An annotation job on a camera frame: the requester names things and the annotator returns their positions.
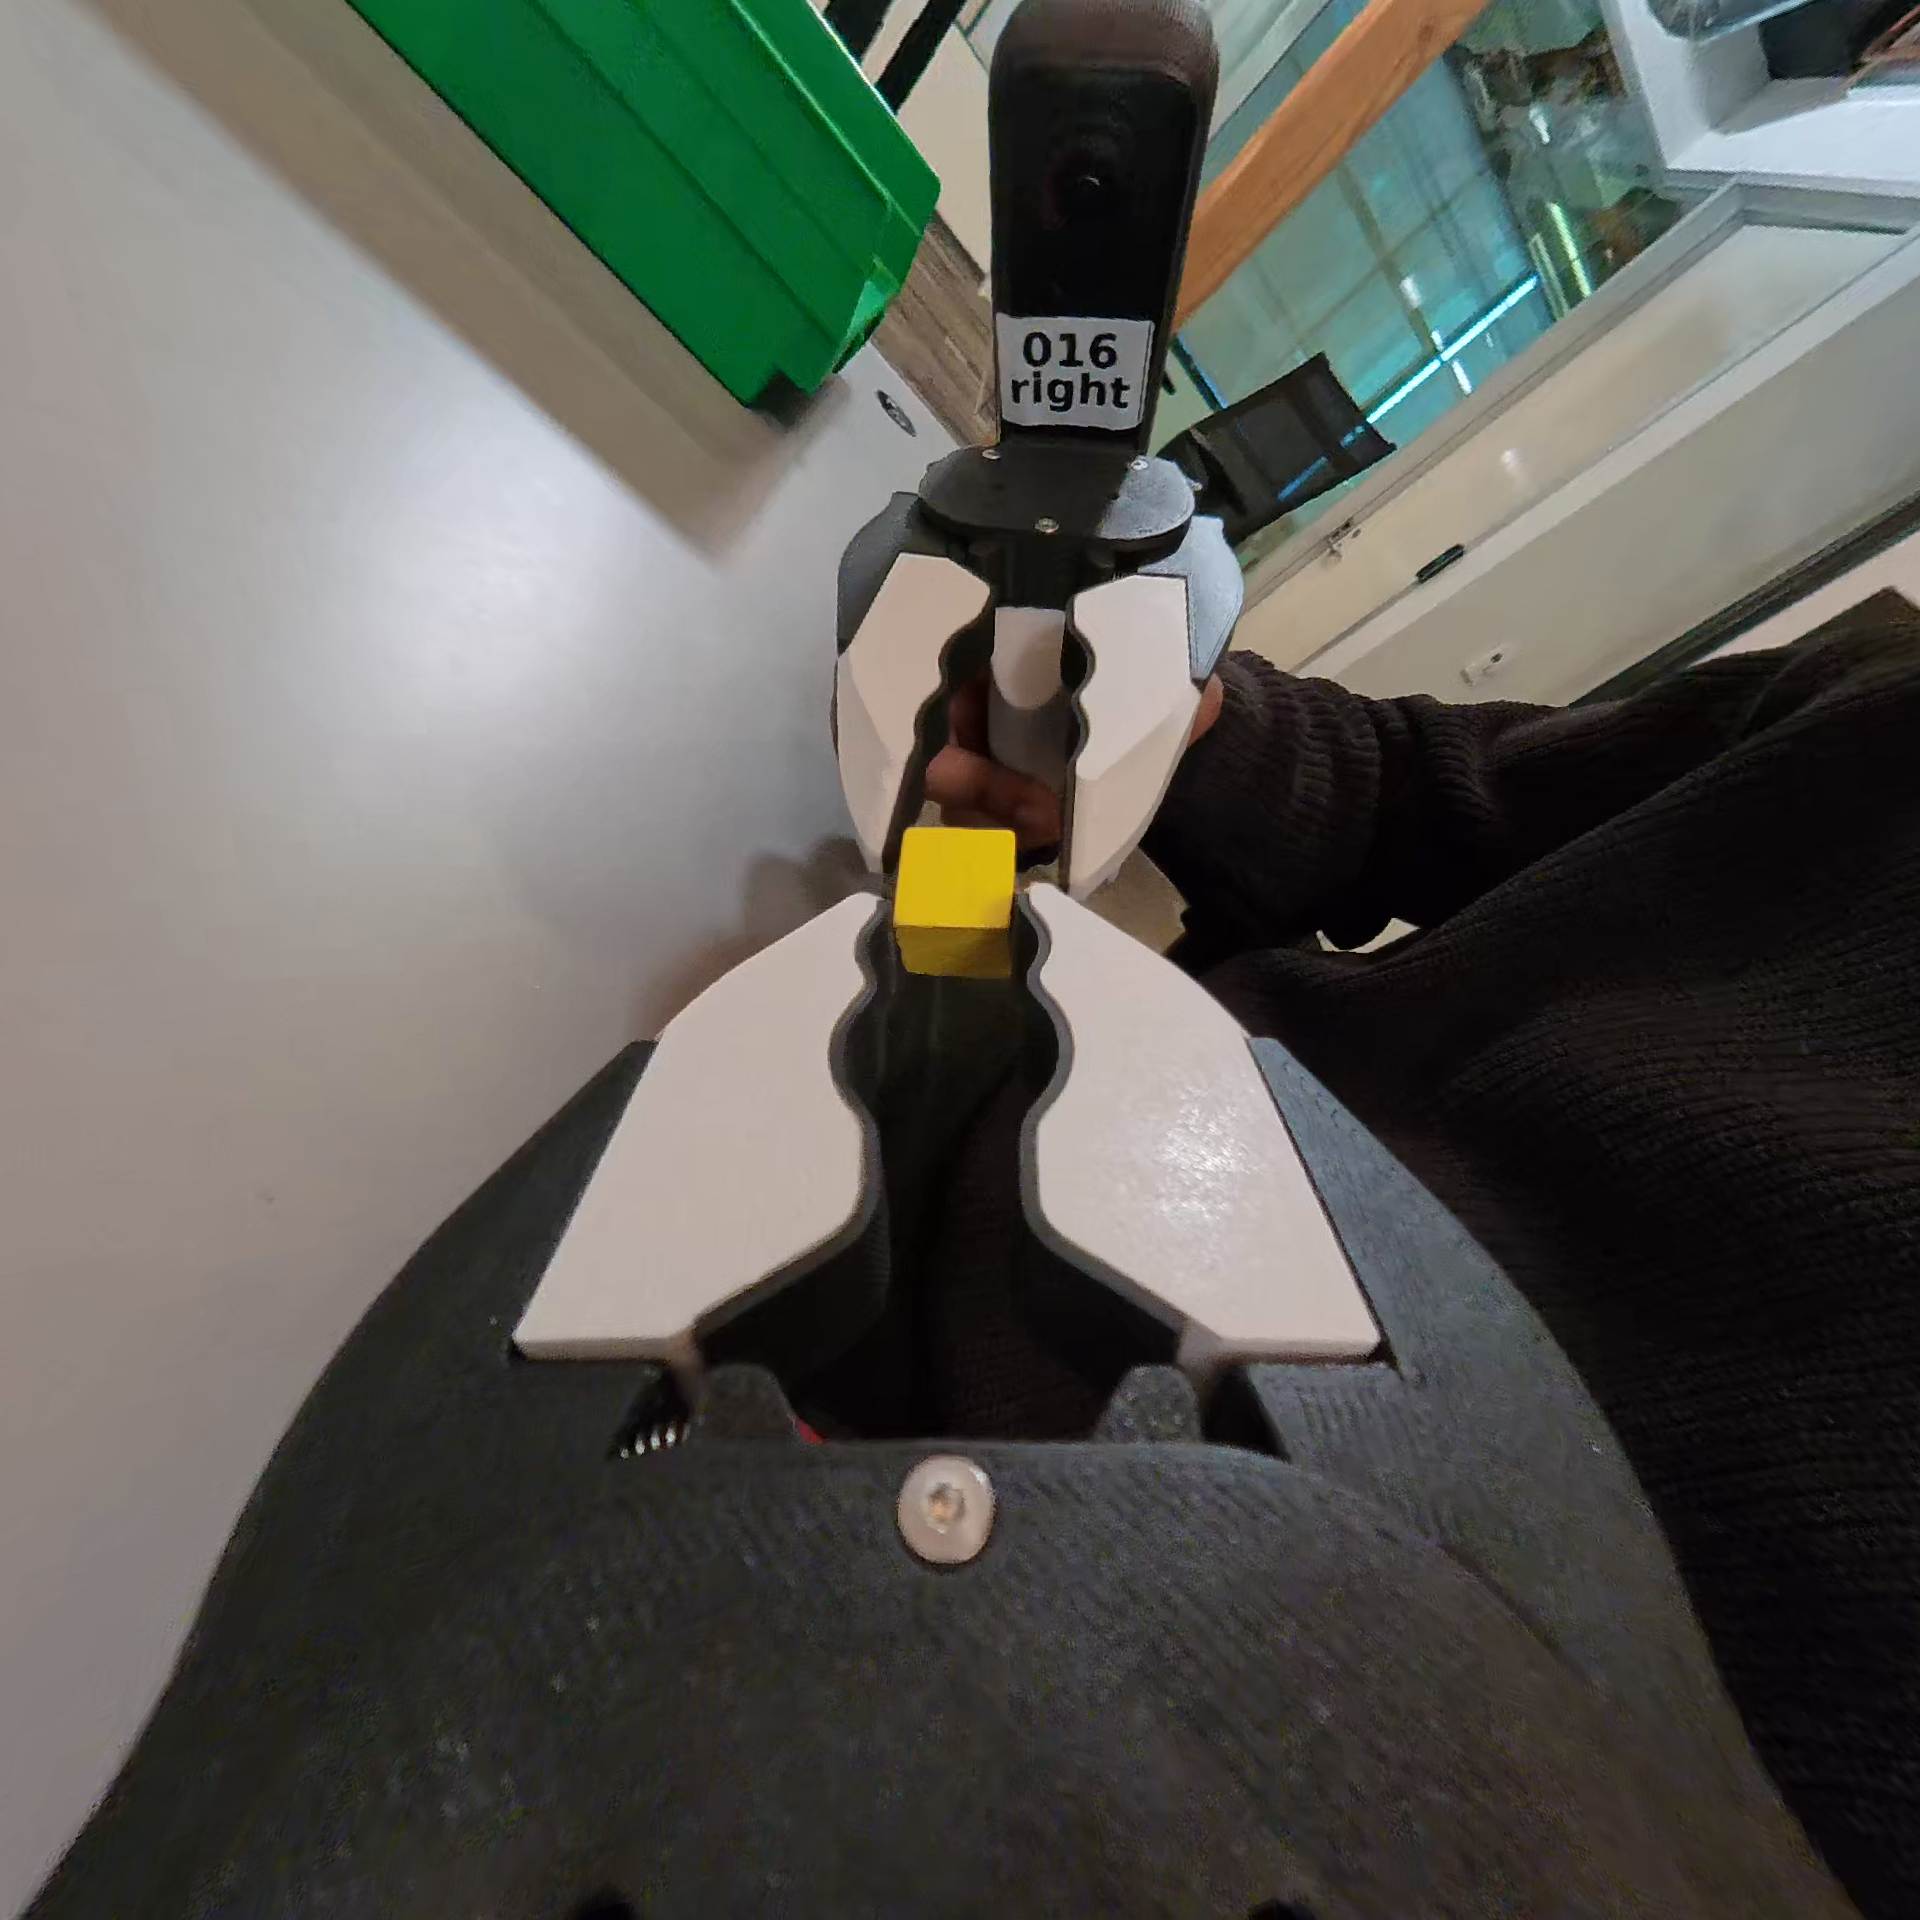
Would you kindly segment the black mesh office chair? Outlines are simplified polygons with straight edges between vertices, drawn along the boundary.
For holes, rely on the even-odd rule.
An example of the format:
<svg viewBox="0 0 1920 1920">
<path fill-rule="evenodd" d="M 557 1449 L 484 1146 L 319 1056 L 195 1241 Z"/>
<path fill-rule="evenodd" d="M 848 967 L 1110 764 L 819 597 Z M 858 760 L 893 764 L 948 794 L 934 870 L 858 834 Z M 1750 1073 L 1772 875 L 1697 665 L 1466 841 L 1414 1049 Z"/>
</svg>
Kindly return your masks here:
<svg viewBox="0 0 1920 1920">
<path fill-rule="evenodd" d="M 1227 549 L 1250 549 L 1389 455 L 1327 357 L 1299 360 L 1164 450 L 1185 471 L 1190 518 L 1209 518 Z"/>
</svg>

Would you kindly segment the green plastic bin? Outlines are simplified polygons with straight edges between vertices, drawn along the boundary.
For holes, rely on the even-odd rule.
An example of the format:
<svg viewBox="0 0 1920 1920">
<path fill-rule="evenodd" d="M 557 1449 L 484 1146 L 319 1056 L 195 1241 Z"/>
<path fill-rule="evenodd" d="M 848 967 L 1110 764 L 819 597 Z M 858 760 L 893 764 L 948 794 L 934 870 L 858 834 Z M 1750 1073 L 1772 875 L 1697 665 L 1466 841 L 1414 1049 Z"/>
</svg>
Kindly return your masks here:
<svg viewBox="0 0 1920 1920">
<path fill-rule="evenodd" d="M 808 0 L 352 0 L 397 65 L 739 401 L 819 393 L 937 174 Z"/>
</svg>

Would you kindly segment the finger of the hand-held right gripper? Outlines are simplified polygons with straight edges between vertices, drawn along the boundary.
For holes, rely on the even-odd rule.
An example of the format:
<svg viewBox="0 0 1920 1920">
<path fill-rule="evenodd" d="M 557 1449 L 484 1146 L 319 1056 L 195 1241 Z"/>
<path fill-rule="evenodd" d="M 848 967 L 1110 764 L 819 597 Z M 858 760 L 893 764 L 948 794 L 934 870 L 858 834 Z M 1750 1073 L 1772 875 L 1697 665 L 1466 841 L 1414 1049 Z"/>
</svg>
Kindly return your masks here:
<svg viewBox="0 0 1920 1920">
<path fill-rule="evenodd" d="M 1068 604 L 1079 648 L 1065 887 L 1099 897 L 1144 845 L 1197 712 L 1185 581 L 1110 581 Z"/>
<path fill-rule="evenodd" d="M 893 870 L 898 834 L 919 816 L 919 721 L 942 697 L 948 648 L 981 630 L 981 617 L 985 581 L 954 562 L 898 554 L 830 665 L 840 789 L 877 875 Z"/>
</svg>

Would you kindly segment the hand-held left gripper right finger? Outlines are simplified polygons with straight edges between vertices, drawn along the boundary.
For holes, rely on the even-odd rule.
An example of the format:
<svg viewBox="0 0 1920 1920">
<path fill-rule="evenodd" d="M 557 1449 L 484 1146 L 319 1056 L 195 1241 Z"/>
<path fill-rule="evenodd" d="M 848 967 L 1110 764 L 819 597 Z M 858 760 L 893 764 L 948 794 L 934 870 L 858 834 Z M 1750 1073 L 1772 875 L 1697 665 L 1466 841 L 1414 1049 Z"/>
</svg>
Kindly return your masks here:
<svg viewBox="0 0 1920 1920">
<path fill-rule="evenodd" d="M 1375 1361 L 1381 1316 L 1280 1116 L 1257 1036 L 1164 948 L 1026 887 L 1057 1066 L 1016 1138 L 1016 1207 L 1068 1269 L 1068 1331 L 1209 1381 Z"/>
</svg>

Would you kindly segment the wooden post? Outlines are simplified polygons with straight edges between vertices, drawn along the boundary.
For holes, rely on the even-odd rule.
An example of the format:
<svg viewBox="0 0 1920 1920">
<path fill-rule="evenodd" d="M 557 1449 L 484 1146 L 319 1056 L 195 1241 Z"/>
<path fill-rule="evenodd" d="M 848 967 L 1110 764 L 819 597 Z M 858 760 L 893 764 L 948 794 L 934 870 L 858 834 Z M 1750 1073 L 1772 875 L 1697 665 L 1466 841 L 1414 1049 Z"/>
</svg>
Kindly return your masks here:
<svg viewBox="0 0 1920 1920">
<path fill-rule="evenodd" d="M 1227 289 L 1476 14 L 1487 0 L 1368 0 L 1343 28 L 1224 174 L 1197 189 L 1176 324 L 1190 324 Z"/>
</svg>

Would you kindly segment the person's black sweater torso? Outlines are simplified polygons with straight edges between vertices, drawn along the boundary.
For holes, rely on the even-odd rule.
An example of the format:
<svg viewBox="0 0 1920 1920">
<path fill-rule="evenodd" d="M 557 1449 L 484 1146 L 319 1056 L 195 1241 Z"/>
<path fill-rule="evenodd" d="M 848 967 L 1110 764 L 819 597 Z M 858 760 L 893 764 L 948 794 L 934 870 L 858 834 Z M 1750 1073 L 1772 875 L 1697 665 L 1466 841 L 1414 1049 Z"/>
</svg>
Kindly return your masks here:
<svg viewBox="0 0 1920 1920">
<path fill-rule="evenodd" d="M 1846 697 L 1439 928 L 1197 967 L 1516 1280 L 1860 1916 L 1915 1916 L 1915 706 Z"/>
</svg>

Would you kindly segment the person's right hand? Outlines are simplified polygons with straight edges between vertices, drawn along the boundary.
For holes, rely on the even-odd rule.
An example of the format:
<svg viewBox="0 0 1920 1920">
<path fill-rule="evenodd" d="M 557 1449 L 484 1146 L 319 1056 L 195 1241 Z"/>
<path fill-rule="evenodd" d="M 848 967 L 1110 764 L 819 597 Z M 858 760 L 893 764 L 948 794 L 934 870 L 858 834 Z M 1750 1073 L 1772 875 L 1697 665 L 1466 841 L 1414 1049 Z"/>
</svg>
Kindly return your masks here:
<svg viewBox="0 0 1920 1920">
<path fill-rule="evenodd" d="M 923 760 L 923 799 L 942 829 L 1002 829 L 1016 849 L 1051 849 L 1065 841 L 1065 794 L 976 749 L 937 749 Z"/>
</svg>

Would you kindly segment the yellow cube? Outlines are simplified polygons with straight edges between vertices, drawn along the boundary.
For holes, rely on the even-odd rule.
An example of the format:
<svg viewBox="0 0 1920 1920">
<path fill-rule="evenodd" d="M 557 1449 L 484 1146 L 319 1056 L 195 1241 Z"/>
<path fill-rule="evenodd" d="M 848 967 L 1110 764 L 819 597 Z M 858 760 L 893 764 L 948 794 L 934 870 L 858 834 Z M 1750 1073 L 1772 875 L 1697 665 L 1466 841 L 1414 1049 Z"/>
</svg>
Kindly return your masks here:
<svg viewBox="0 0 1920 1920">
<path fill-rule="evenodd" d="M 1016 841 L 1014 829 L 904 829 L 893 865 L 893 948 L 904 974 L 1014 974 Z"/>
</svg>

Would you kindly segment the person's right forearm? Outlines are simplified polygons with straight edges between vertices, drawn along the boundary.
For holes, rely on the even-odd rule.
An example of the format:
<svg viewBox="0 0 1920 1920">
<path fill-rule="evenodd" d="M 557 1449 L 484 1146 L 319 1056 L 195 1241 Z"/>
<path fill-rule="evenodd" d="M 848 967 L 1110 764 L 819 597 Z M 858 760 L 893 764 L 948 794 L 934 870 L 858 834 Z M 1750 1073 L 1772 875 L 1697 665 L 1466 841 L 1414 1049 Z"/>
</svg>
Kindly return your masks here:
<svg viewBox="0 0 1920 1920">
<path fill-rule="evenodd" d="M 1224 655 L 1203 730 L 1144 841 L 1178 897 L 1176 966 L 1353 948 L 1439 928 L 1553 849 L 1781 749 L 1846 697 L 1915 706 L 1915 604 L 1878 591 L 1814 637 L 1704 656 L 1617 703 L 1353 697 Z"/>
</svg>

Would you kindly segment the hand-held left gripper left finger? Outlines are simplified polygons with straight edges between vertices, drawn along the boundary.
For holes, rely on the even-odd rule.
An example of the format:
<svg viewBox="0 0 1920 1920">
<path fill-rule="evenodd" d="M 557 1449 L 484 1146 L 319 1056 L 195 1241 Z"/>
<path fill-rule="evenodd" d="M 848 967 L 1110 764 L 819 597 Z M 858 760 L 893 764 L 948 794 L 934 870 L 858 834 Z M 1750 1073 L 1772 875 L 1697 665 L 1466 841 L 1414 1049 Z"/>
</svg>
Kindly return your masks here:
<svg viewBox="0 0 1920 1920">
<path fill-rule="evenodd" d="M 877 1218 L 848 1030 L 881 897 L 845 897 L 707 979 L 646 1049 L 539 1286 L 519 1361 L 716 1367 L 829 1349 L 829 1290 Z"/>
</svg>

